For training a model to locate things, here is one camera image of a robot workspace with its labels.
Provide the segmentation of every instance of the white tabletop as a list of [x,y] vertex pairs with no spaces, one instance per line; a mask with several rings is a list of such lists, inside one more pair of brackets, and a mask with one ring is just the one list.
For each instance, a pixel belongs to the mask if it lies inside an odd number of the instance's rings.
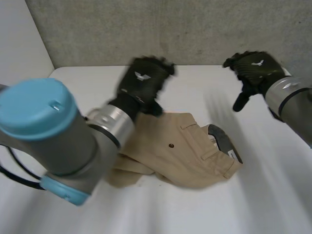
[[[50,77],[69,88],[85,114],[113,97],[123,69],[67,67]],[[203,190],[178,188],[154,176],[143,176],[125,189],[101,181],[82,207],[34,191],[25,197],[15,233],[312,233],[312,150],[271,117],[260,95],[234,113],[232,104],[241,84],[229,70],[221,66],[177,70],[160,95],[162,107],[190,112],[200,126],[220,126],[232,138],[243,168],[229,181]]]

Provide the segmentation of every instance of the beige trousers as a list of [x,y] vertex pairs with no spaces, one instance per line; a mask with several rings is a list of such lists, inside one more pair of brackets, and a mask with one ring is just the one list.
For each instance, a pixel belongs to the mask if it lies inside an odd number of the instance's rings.
[[177,186],[204,188],[231,178],[242,164],[219,151],[203,129],[189,113],[139,115],[107,181],[126,187],[155,173]]

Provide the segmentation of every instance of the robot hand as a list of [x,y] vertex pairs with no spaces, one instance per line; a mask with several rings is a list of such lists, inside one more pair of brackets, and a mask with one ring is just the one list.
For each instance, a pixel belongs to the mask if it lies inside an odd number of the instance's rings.
[[230,67],[243,83],[242,92],[233,105],[236,112],[243,109],[250,96],[262,94],[265,97],[272,84],[286,77],[281,65],[266,52],[236,53],[223,67]]
[[174,64],[167,62],[165,58],[135,58],[122,78],[117,94],[130,95],[138,102],[141,112],[159,116],[162,108],[155,101],[157,93],[165,80],[174,73]]

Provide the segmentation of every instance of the glove finger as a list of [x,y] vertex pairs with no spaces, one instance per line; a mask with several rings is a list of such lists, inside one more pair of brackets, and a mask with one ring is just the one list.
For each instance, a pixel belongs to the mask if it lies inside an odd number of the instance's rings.
[[162,107],[154,100],[150,105],[148,105],[147,108],[142,110],[142,113],[159,117],[162,115],[163,110]]
[[237,97],[237,99],[236,99],[236,101],[235,101],[235,103],[234,103],[234,105],[233,105],[233,110],[234,110],[235,112],[240,112],[240,111],[244,108],[244,106],[246,105],[246,103],[249,101],[249,97],[250,97],[249,94],[246,94],[246,93],[244,93],[244,92],[241,92],[241,93],[238,95],[238,97]]

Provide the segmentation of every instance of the black cable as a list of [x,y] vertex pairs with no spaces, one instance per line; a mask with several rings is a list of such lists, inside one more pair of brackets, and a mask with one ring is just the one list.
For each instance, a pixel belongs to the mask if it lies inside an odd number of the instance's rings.
[[[15,156],[13,150],[10,148],[10,147],[7,147],[5,146],[9,152],[9,154],[12,156],[12,158],[14,159],[14,161],[20,166],[23,168],[23,170],[25,172],[27,172],[29,175],[31,175],[32,177],[36,178],[38,177],[39,179],[41,179],[39,176],[33,174],[31,171],[29,171],[18,159],[17,157]],[[6,177],[8,177],[9,179],[17,182],[17,183],[20,183],[22,185],[25,185],[27,187],[30,187],[30,188],[34,188],[34,189],[39,189],[39,190],[45,190],[44,188],[42,188],[40,186],[39,183],[37,182],[33,182],[33,181],[30,181],[30,180],[27,180],[27,179],[24,179],[24,178],[21,178],[11,172],[9,172],[8,170],[6,170],[4,167],[2,167],[1,163],[0,163],[0,173],[3,173]]]
[[9,179],[14,180],[15,182],[18,182],[20,184],[23,184],[25,186],[28,186],[28,187],[31,187],[31,188],[34,188],[34,189],[45,190],[44,188],[42,188],[40,186],[39,183],[30,181],[30,180],[27,180],[27,179],[24,179],[24,178],[21,178],[21,177],[15,175],[15,174],[9,172],[8,170],[6,170],[1,165],[0,165],[0,172],[3,173]]
[[32,173],[31,171],[29,171],[16,157],[15,153],[13,152],[13,150],[8,147],[5,146],[7,151],[9,152],[9,154],[11,155],[11,157],[13,158],[13,160],[30,176],[32,176],[33,178],[37,179],[37,180],[41,180],[40,176],[35,175],[34,173]]

